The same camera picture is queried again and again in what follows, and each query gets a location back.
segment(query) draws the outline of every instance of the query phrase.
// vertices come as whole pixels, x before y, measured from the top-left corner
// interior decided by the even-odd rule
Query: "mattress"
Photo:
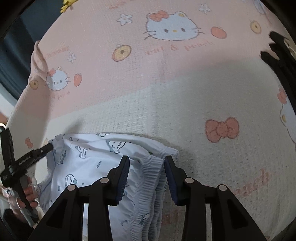
[[[260,59],[270,31],[290,38],[257,0],[79,0],[35,44],[7,125],[15,157],[58,134],[155,139],[188,176],[227,185],[271,239],[296,216],[296,118]],[[41,182],[46,160],[29,171]],[[160,240],[181,239],[184,214],[168,192]]]

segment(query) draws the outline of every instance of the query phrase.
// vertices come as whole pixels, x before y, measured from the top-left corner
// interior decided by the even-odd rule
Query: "black sleeve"
[[[11,209],[5,210],[3,219],[6,221],[7,225],[19,241],[27,241],[34,230],[29,226],[29,224],[18,220]]]

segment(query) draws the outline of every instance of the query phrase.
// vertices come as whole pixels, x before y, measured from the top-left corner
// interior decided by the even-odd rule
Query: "dark curtain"
[[[18,99],[28,83],[34,44],[60,16],[63,0],[36,0],[0,43],[0,83]]]

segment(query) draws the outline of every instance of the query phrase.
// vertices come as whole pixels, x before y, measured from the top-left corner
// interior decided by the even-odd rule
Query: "bed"
[[[186,27],[167,36],[174,18]],[[152,138],[203,185],[226,184],[271,240],[296,217],[296,151],[289,101],[260,59],[270,31],[291,39],[258,1],[79,0],[35,44],[7,124],[15,157],[58,134]],[[42,181],[46,160],[29,172]],[[160,240],[180,240],[183,221],[167,193]]]

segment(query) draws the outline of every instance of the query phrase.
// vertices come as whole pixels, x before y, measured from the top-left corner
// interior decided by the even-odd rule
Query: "pink bow print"
[[[279,88],[278,99],[282,104],[287,104],[287,95],[283,87]]]
[[[239,134],[239,123],[233,117],[228,118],[224,122],[216,120],[208,120],[205,123],[205,133],[210,142],[216,143],[221,138],[228,137],[234,139]]]
[[[55,69],[51,69],[50,71],[47,72],[47,74],[48,74],[50,77],[53,77],[53,75],[55,74]]]
[[[29,137],[26,138],[25,144],[28,146],[29,149],[33,147],[33,143],[30,141],[30,138]]]
[[[168,18],[169,15],[166,11],[160,10],[157,13],[149,14],[149,18],[155,22],[160,22],[163,18]]]

